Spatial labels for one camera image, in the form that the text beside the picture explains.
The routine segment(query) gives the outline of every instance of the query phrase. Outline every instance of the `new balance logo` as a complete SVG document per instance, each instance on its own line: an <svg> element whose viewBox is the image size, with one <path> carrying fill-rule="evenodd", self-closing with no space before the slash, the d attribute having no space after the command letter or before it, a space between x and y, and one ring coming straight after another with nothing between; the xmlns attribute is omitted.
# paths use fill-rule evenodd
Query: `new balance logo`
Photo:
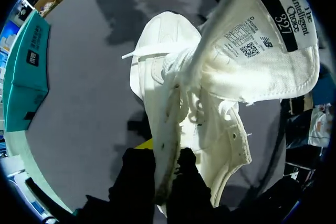
<svg viewBox="0 0 336 224"><path fill-rule="evenodd" d="M267 37L260 37L261 41L264 43L265 47L273 47L272 42Z"/></svg>

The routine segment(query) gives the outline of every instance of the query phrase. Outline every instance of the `printed logo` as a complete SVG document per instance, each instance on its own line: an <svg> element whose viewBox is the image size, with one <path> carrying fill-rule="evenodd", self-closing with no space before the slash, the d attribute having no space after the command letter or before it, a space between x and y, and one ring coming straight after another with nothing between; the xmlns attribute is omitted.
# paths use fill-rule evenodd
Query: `printed logo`
<svg viewBox="0 0 336 224"><path fill-rule="evenodd" d="M260 37L262 43L264 43L265 47L273 47L272 42L267 37Z"/></svg>
<svg viewBox="0 0 336 224"><path fill-rule="evenodd" d="M38 58L39 55L31 50L28 50L27 63L35 67L38 67Z"/></svg>

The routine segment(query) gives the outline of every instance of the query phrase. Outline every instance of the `shoe tongue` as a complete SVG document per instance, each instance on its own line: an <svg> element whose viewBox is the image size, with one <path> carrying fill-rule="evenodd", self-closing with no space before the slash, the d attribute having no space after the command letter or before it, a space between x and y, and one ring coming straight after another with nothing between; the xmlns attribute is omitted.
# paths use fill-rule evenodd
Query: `shoe tongue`
<svg viewBox="0 0 336 224"><path fill-rule="evenodd" d="M319 74L316 28L306 0L258 0L215 44L201 85L232 101L308 93Z"/></svg>

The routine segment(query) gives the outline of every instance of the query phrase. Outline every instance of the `yellow object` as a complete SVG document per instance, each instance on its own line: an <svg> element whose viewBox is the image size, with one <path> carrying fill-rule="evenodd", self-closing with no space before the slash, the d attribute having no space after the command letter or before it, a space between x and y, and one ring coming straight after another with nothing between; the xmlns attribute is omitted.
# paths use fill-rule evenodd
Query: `yellow object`
<svg viewBox="0 0 336 224"><path fill-rule="evenodd" d="M148 141L140 144L139 146L137 146L135 149L153 149L153 139L149 139Z"/></svg>

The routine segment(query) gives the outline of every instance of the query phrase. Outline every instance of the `white shoelace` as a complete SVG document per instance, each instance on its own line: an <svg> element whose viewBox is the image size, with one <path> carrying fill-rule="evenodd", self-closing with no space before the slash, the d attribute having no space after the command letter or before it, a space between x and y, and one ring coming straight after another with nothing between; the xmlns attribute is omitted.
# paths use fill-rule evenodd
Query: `white shoelace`
<svg viewBox="0 0 336 224"><path fill-rule="evenodd" d="M122 56L122 59L125 59L131 56L142 57L156 54L167 54L162 67L162 78L165 80L165 83L170 89L169 97L174 97L176 92L180 92L181 107L179 122L182 122L187 117L189 107L192 110L198 111L199 119L197 122L195 121L195 123L198 123L203 117L203 112L199 110L195 102L193 102L192 99L189 99L187 95L187 92L190 91L189 85L191 83L193 84L193 87L200 87L200 84L193 83L193 80L186 79L192 76L190 74L185 74L185 72L190 69L188 66L190 65L198 43L199 41L189 44L186 44L185 42L158 43L155 45L141 47ZM236 102L231 101L223 101L220 103L218 111L220 114L224 115L225 120L231 120L231 117L227 113L235 104ZM166 111L170 111L170 108L173 105L176 104L173 104L169 98Z"/></svg>

